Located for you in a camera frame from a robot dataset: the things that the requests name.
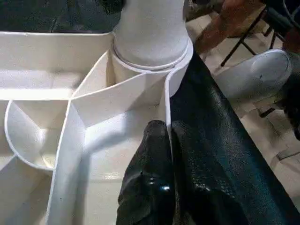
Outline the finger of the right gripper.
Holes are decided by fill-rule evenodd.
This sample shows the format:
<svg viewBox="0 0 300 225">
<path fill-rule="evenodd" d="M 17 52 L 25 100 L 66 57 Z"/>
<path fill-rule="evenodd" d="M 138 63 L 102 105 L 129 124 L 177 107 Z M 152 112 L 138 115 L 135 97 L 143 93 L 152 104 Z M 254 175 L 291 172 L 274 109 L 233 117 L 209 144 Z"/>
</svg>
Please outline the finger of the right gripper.
<svg viewBox="0 0 300 225">
<path fill-rule="evenodd" d="M 111 15 L 122 11 L 126 4 L 125 0 L 101 0 L 100 4 L 103 6 L 104 11 Z"/>
</svg>

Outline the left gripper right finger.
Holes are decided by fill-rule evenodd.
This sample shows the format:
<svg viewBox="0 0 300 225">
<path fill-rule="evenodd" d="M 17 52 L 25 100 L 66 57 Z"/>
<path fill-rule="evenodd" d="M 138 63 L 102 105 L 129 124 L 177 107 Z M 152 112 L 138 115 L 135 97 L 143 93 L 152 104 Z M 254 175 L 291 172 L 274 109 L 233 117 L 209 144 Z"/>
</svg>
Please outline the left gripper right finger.
<svg viewBox="0 0 300 225">
<path fill-rule="evenodd" d="M 247 225 L 238 196 L 200 132 L 182 121 L 172 124 L 184 209 L 196 225 Z"/>
</svg>

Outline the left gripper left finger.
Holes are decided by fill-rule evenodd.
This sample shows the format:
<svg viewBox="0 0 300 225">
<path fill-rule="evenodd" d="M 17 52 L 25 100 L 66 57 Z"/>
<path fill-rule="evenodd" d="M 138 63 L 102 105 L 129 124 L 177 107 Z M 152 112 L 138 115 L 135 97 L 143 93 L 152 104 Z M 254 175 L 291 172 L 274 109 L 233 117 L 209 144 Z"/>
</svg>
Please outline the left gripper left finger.
<svg viewBox="0 0 300 225">
<path fill-rule="evenodd" d="M 128 164 L 118 197 L 116 224 L 171 225 L 175 184 L 166 124 L 150 121 Z"/>
</svg>

